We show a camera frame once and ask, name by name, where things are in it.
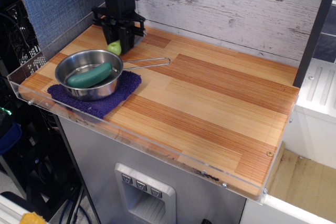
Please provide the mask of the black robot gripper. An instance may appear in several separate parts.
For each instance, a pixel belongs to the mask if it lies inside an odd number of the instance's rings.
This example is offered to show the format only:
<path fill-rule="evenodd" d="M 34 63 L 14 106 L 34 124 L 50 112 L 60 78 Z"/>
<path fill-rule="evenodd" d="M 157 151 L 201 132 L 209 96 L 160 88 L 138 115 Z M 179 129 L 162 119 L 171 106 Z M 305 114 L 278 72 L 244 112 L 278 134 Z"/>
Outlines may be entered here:
<path fill-rule="evenodd" d="M 120 40 L 122 54 L 134 47 L 134 37 L 145 36 L 145 18 L 135 12 L 136 0 L 105 0 L 93 7 L 94 23 L 100 25 L 107 44 Z"/>

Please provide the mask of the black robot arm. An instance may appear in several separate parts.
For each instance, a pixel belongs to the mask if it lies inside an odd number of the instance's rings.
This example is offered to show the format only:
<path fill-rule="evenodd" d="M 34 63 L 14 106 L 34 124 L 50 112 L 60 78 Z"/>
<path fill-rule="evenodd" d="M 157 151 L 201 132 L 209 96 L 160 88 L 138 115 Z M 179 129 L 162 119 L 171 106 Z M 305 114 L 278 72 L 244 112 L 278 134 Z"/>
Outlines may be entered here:
<path fill-rule="evenodd" d="M 120 41 L 123 54 L 131 50 L 136 38 L 145 36 L 145 18 L 136 13 L 136 1 L 104 0 L 104 7 L 93 7 L 93 22 L 102 27 L 108 44 Z"/>

